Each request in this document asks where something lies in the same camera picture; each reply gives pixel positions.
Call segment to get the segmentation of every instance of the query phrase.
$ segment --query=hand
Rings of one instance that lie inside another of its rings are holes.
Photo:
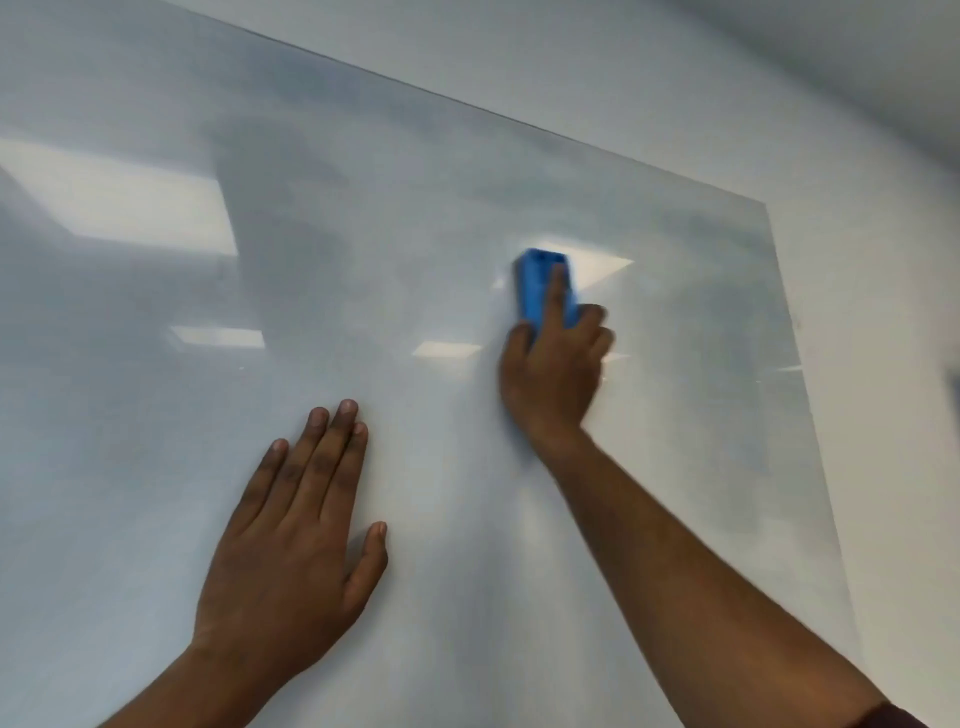
[[[293,449],[275,441],[233,512],[206,578],[188,651],[275,692],[360,617],[387,568],[387,524],[346,574],[350,514],[367,449],[357,404],[317,408]]]
[[[601,361],[613,346],[603,328],[602,306],[580,307],[574,328],[564,328],[564,268],[550,272],[543,324],[533,348],[533,329],[521,323],[510,332],[500,358],[500,397],[534,449],[580,429],[600,385]]]

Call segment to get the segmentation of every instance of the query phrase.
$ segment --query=forearm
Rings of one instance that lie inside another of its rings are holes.
[[[538,452],[687,728],[844,728],[882,702],[863,674],[710,551],[587,435],[570,433]]]
[[[243,728],[273,693],[246,666],[188,648],[101,728]]]

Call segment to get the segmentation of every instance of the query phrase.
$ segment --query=blue eraser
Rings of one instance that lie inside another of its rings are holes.
[[[540,333],[540,327],[543,325],[543,299],[546,296],[547,285],[550,283],[550,271],[557,263],[564,266],[566,276],[564,326],[571,328],[576,326],[579,315],[577,294],[573,290],[573,272],[570,270],[570,261],[566,255],[530,248],[516,260],[514,265],[520,318],[533,324],[536,333]]]

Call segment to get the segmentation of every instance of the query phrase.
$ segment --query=maroon sleeve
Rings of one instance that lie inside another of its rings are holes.
[[[884,703],[864,716],[853,728],[926,728],[912,715],[900,708]]]

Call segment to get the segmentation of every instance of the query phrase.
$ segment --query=finger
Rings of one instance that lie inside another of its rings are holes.
[[[333,422],[306,464],[306,473],[303,474],[297,498],[290,508],[291,518],[307,518],[316,522],[320,516],[321,503],[324,502],[326,489],[347,447],[358,409],[353,400],[340,402]]]
[[[287,461],[280,468],[280,472],[270,488],[270,494],[267,496],[267,502],[263,505],[260,512],[259,521],[268,525],[276,525],[286,515],[290,509],[300,487],[300,481],[303,478],[303,471],[310,455],[313,454],[317,443],[326,432],[326,421],[330,414],[322,407],[316,407],[310,410],[306,425],[300,439],[290,450]]]
[[[613,342],[616,340],[616,336],[608,328],[601,328],[600,335],[597,336],[596,341],[593,342],[593,346],[590,347],[590,359],[599,364],[603,361],[603,357],[606,356],[610,349],[613,348]]]
[[[387,524],[374,523],[363,542],[363,554],[344,585],[344,611],[357,619],[387,569]]]
[[[533,339],[533,327],[529,321],[521,321],[510,329],[503,353],[500,355],[500,369],[515,369],[523,363],[527,352],[530,351],[530,341]]]
[[[286,451],[286,440],[274,440],[270,445],[270,449],[264,454],[250,482],[247,483],[240,502],[233,509],[233,515],[227,523],[228,534],[243,533],[256,519],[263,507],[263,502],[267,499],[267,494],[270,493],[270,484],[274,482],[276,472],[283,464]]]
[[[363,459],[369,440],[367,426],[357,423],[350,433],[344,456],[326,489],[320,509],[320,533],[324,543],[347,550],[350,516],[357,497],[357,483],[363,471]]]
[[[596,340],[600,327],[607,318],[607,309],[596,303],[584,303],[577,311],[579,320],[574,331],[581,341],[590,345]]]
[[[566,302],[566,273],[561,263],[550,269],[550,283],[543,299],[543,331],[561,331],[564,328]]]

